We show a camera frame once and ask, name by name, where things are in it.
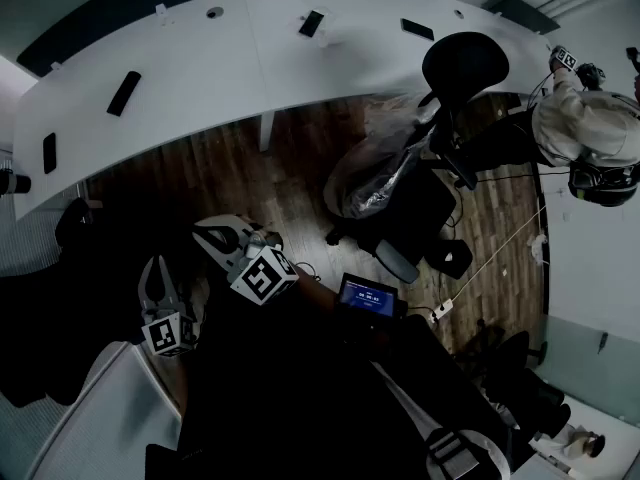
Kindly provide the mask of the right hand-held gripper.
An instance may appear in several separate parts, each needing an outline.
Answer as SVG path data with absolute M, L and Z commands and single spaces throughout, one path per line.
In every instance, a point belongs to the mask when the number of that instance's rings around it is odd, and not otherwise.
M 298 282 L 299 275 L 285 257 L 277 233 L 262 230 L 251 233 L 250 224 L 233 214 L 207 217 L 195 226 L 194 240 L 216 264 L 225 271 L 231 270 L 227 276 L 231 289 L 250 302 L 258 306 L 268 304 Z M 242 249 L 241 234 L 249 236 Z

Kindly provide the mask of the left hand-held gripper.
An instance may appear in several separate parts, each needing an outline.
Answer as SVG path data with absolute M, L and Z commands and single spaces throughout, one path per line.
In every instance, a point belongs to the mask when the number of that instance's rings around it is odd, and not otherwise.
M 138 283 L 138 295 L 142 305 L 156 305 L 160 300 L 160 305 L 170 305 L 143 312 L 142 332 L 153 356 L 171 358 L 195 348 L 196 320 L 181 302 L 162 256 L 153 256 L 147 262 Z

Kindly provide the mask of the black rectangular box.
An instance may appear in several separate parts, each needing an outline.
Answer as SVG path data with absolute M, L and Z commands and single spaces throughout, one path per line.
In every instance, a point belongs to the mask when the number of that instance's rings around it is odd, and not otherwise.
M 115 92 L 106 112 L 109 115 L 120 117 L 131 98 L 136 86 L 141 80 L 141 74 L 137 71 L 129 71 L 117 91 Z

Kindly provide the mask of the person's left forearm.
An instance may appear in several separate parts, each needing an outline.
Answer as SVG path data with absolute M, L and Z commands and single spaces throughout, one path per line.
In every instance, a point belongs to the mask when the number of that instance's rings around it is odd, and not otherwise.
M 185 419 L 189 406 L 190 394 L 196 379 L 198 367 L 197 350 L 193 349 L 176 357 L 177 359 L 177 397 L 178 410 L 181 420 Z

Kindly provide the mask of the person's right forearm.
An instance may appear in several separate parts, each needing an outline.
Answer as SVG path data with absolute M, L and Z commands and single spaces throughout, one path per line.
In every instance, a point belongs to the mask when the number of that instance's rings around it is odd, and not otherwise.
M 298 266 L 295 266 L 294 269 L 298 275 L 296 286 L 301 297 L 318 311 L 326 315 L 333 314 L 336 308 L 338 294 L 324 286 L 304 269 Z

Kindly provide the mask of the black coat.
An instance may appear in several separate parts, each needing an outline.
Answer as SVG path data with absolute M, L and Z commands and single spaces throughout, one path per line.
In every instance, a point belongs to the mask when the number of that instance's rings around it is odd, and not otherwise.
M 119 260 L 63 259 L 0 277 L 0 394 L 16 408 L 75 403 L 108 345 L 143 341 L 140 274 Z

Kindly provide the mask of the white desk leg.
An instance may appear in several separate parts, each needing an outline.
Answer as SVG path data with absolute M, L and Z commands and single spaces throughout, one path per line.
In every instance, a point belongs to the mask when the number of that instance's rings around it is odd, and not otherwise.
M 272 127 L 274 122 L 275 112 L 265 112 L 260 117 L 260 129 L 259 129 L 259 151 L 266 152 L 270 146 Z

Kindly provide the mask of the grey window blinds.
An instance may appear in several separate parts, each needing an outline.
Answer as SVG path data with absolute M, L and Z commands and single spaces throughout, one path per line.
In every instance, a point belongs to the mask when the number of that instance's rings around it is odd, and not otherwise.
M 62 192 L 19 220 L 13 197 L 0 198 L 0 277 L 32 273 L 57 262 L 55 228 L 73 197 Z

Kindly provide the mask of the small chest-mounted monitor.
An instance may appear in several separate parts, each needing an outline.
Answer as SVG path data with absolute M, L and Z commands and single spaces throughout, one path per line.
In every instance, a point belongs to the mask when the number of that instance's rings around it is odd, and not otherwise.
M 400 315 L 396 288 L 350 273 L 342 277 L 337 304 L 385 319 Z

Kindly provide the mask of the clear plastic bag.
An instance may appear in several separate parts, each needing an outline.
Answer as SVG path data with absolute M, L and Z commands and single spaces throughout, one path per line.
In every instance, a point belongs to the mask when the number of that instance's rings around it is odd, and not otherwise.
M 333 215 L 361 220 L 388 205 L 399 181 L 429 145 L 439 100 L 418 93 L 382 93 L 363 99 L 363 140 L 336 164 L 323 190 Z

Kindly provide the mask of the black smartphone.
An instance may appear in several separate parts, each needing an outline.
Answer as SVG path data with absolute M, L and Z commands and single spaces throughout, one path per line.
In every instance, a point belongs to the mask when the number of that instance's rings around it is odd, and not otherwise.
M 431 28 L 406 18 L 400 20 L 401 30 L 405 33 L 434 42 L 435 36 Z
M 56 134 L 50 133 L 43 139 L 43 172 L 48 175 L 57 167 Z
M 316 10 L 311 10 L 303 19 L 298 33 L 307 38 L 313 38 L 325 15 Z

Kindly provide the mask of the black cup with pale band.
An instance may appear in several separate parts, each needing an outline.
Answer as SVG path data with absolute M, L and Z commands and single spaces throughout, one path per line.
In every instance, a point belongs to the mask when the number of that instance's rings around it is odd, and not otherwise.
M 0 197 L 11 194 L 27 194 L 31 189 L 28 176 L 10 170 L 0 170 Z

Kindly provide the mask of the black box with white label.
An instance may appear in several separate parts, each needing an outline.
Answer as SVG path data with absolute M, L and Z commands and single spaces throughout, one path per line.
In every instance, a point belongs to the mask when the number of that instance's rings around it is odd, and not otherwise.
M 473 254 L 464 240 L 440 240 L 435 245 L 432 267 L 459 280 L 469 269 L 472 260 Z

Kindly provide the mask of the long dark desk partition panel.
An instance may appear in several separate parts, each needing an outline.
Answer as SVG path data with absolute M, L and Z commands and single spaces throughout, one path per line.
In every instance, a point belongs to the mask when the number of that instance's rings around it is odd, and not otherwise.
M 17 56 L 17 64 L 43 77 L 101 38 L 155 12 L 190 0 L 89 0 L 49 26 Z

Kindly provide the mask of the black office chair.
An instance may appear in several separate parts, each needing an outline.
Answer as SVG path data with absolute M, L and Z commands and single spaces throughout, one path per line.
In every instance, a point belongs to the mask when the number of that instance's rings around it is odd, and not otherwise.
M 422 74 L 429 87 L 426 96 L 440 102 L 436 124 L 421 159 L 393 191 L 382 211 L 361 220 L 335 215 L 326 241 L 336 246 L 350 237 L 400 281 L 411 284 L 419 276 L 418 265 L 432 267 L 441 229 L 453 213 L 456 199 L 437 176 L 447 170 L 456 184 L 476 188 L 476 172 L 466 166 L 454 145 L 453 125 L 467 103 L 487 88 L 501 83 L 509 73 L 509 61 L 496 41 L 478 32 L 448 35 L 427 51 Z

